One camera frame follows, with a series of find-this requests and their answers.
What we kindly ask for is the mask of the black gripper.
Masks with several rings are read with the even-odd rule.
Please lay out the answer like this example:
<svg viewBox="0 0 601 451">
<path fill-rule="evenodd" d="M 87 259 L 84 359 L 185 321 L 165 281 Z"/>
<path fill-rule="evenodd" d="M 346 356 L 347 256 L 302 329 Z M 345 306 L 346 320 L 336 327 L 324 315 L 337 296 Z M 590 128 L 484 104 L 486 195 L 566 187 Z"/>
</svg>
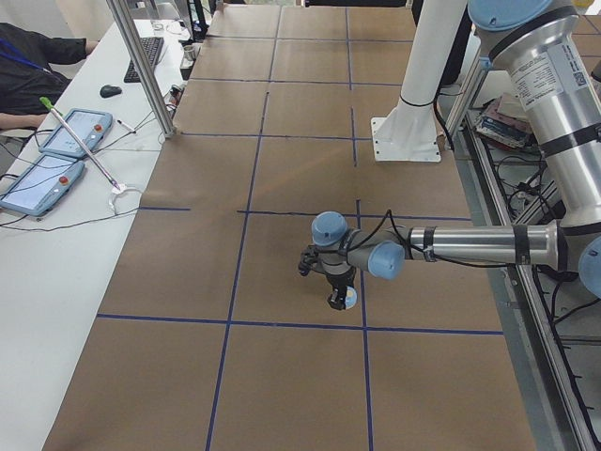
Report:
<svg viewBox="0 0 601 451">
<path fill-rule="evenodd" d="M 328 273 L 326 275 L 326 278 L 331 284 L 332 288 L 337 290 L 334 290 L 327 300 L 328 305 L 332 309 L 342 309 L 343 300 L 352 300 L 352 288 L 354 288 L 355 275 L 355 270 L 348 270 L 340 274 Z"/>
</svg>

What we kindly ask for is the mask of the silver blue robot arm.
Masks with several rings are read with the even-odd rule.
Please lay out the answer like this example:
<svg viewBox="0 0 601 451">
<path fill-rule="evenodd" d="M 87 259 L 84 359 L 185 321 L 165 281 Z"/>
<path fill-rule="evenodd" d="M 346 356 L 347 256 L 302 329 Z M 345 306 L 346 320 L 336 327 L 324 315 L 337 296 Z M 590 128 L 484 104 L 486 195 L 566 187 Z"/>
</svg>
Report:
<svg viewBox="0 0 601 451">
<path fill-rule="evenodd" d="M 368 232 L 322 212 L 299 271 L 326 276 L 335 309 L 356 302 L 357 270 L 393 279 L 409 259 L 547 265 L 576 272 L 592 294 L 600 291 L 600 102 L 572 40 L 577 11 L 569 1 L 471 1 L 468 13 L 492 66 L 512 79 L 565 215 L 548 225 L 378 225 Z"/>
</svg>

